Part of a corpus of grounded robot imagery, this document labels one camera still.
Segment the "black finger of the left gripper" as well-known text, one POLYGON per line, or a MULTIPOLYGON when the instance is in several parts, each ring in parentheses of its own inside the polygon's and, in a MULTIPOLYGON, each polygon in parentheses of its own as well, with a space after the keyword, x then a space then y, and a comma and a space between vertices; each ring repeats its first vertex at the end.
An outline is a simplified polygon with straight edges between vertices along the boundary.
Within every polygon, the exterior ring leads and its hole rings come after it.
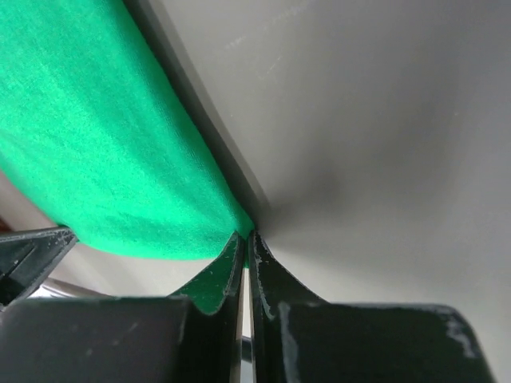
POLYGON ((68 227, 1 234, 1 306, 29 297, 77 243, 68 227))

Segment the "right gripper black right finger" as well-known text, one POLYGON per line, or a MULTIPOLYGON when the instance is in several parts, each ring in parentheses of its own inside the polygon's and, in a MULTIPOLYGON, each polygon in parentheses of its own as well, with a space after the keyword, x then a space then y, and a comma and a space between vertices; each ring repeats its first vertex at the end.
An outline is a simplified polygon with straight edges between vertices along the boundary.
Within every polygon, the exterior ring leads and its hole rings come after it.
POLYGON ((248 240, 257 382, 491 382, 469 323, 433 304, 330 303, 248 240))

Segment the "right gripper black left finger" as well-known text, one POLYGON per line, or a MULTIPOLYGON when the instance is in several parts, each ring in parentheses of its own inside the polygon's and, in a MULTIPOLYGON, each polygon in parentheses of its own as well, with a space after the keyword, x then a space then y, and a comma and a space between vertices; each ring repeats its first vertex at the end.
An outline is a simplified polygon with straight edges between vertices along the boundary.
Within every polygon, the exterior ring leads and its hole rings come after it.
POLYGON ((244 240, 166 297, 29 298, 1 316, 4 382, 237 382, 244 240))

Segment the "green t shirt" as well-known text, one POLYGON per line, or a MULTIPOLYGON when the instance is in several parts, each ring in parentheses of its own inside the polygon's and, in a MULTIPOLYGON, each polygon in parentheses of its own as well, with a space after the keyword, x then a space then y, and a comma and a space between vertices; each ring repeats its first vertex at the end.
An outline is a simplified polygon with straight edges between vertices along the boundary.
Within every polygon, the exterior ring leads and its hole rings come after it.
POLYGON ((2 2, 1 169, 116 255, 210 259, 253 228, 121 1, 2 2))

